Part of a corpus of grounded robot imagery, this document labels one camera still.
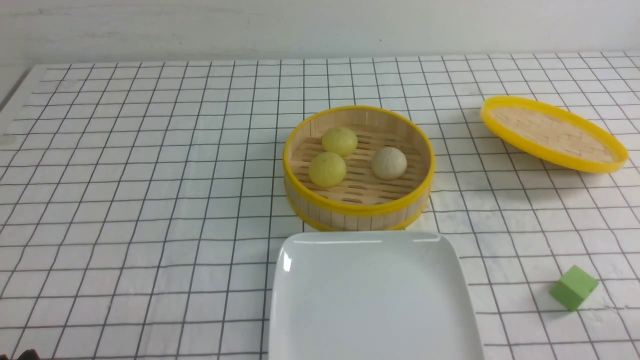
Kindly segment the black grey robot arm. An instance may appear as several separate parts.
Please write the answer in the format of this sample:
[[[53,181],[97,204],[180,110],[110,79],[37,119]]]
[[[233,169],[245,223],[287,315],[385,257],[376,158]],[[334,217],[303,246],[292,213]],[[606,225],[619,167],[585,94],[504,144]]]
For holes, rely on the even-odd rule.
[[[41,360],[41,358],[35,349],[28,349],[23,351],[16,360]]]

